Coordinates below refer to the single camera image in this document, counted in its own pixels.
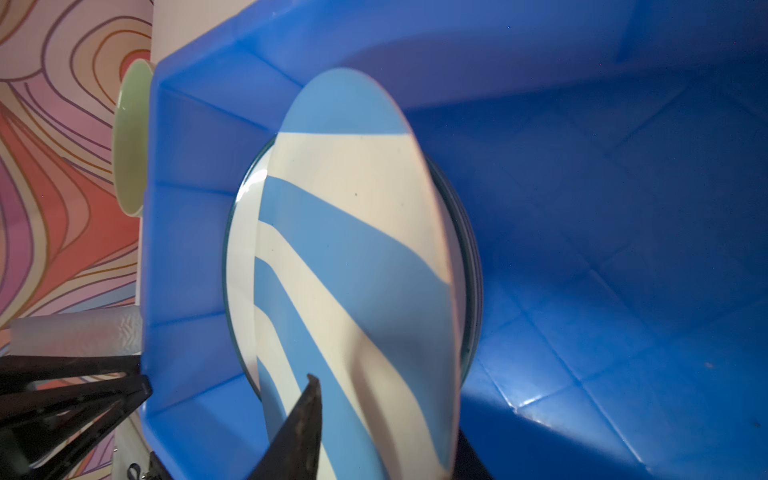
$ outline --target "psychedelic wallpaper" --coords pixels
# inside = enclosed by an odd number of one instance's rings
[[[152,8],[0,0],[0,328],[134,302],[138,220],[115,200],[110,144],[121,78],[149,59]],[[0,353],[10,341],[0,330]],[[113,442],[70,478],[107,478]]]

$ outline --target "blue and white striped plate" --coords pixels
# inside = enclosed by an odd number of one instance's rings
[[[450,228],[402,112],[350,69],[301,91],[243,182],[233,333],[270,438],[319,378],[320,478],[450,476],[464,315]]]

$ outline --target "white stripe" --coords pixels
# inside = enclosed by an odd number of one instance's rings
[[[283,345],[277,336],[272,321],[259,307],[253,306],[253,318],[256,326],[256,342],[259,349],[259,359],[264,368],[270,373],[272,381],[277,387],[277,394],[283,402],[286,413],[293,410],[293,406],[299,401],[301,389],[293,375],[293,370],[288,363]],[[317,478],[322,480],[336,480],[336,474],[328,459],[325,446],[320,444],[320,458],[317,470]]]
[[[405,380],[280,232],[264,222],[259,222],[257,228],[257,256],[272,267],[283,284],[370,433],[389,477],[444,478],[445,469],[438,460],[429,427]]]
[[[281,132],[272,155],[270,176],[381,230],[419,255],[440,280],[452,283],[437,193],[411,134]]]

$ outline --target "blue plastic bin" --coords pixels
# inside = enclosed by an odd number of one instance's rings
[[[240,480],[266,450],[224,229],[339,66],[392,94],[469,213],[485,313],[462,428],[497,479],[766,478],[768,66],[722,60],[766,51],[768,11],[698,5],[259,0],[160,62],[143,421],[174,478]]]

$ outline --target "white paper towel roll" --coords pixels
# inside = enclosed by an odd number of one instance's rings
[[[141,351],[139,307],[30,316],[11,323],[11,355],[117,356]]]

